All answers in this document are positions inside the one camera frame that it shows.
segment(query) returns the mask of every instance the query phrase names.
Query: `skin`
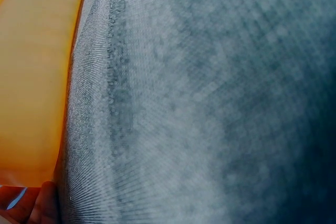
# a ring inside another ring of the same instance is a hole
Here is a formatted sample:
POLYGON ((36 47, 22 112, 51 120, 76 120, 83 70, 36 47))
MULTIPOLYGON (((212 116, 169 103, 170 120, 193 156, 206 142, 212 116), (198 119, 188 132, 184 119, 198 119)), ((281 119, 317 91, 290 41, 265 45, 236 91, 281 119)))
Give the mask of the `skin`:
POLYGON ((57 188, 53 182, 43 183, 41 188, 28 188, 21 200, 9 210, 9 204, 23 188, 0 188, 0 216, 11 224, 60 224, 57 188))

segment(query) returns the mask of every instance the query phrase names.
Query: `finger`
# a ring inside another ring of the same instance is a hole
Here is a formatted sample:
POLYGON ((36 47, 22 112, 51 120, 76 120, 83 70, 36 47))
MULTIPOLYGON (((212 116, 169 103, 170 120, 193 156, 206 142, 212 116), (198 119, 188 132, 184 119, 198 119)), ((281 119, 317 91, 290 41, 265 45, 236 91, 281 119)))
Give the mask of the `finger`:
POLYGON ((27 224, 59 224, 57 188, 53 182, 45 182, 37 197, 27 224))
POLYGON ((59 224, 57 187, 53 182, 45 182, 44 190, 41 206, 42 224, 59 224))
POLYGON ((18 203, 7 211, 8 215, 19 223, 25 223, 35 205, 40 188, 28 188, 18 203))
POLYGON ((0 209, 6 210, 10 203, 22 192, 22 187, 0 187, 0 209))

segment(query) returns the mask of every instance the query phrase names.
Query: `gray textile surface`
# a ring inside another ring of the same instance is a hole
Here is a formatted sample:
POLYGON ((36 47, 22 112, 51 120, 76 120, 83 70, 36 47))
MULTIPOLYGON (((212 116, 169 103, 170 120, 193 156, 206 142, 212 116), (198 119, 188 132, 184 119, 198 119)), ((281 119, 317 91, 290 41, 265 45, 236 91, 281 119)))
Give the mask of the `gray textile surface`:
POLYGON ((65 223, 336 223, 336 0, 85 0, 65 223))

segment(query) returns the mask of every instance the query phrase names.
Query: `woven fabric texture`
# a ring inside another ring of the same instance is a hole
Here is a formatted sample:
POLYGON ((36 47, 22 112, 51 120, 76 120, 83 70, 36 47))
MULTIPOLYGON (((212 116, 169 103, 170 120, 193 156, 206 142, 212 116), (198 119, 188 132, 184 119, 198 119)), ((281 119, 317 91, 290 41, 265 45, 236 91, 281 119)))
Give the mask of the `woven fabric texture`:
POLYGON ((336 223, 336 0, 85 0, 64 223, 336 223))

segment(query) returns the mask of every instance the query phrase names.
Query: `orange plastic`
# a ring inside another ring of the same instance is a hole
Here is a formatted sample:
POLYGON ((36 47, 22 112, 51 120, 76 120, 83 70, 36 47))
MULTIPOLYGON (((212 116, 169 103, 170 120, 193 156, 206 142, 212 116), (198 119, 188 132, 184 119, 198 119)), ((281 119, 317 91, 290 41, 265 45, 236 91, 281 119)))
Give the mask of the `orange plastic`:
POLYGON ((81 0, 0 0, 0 185, 53 179, 81 0))

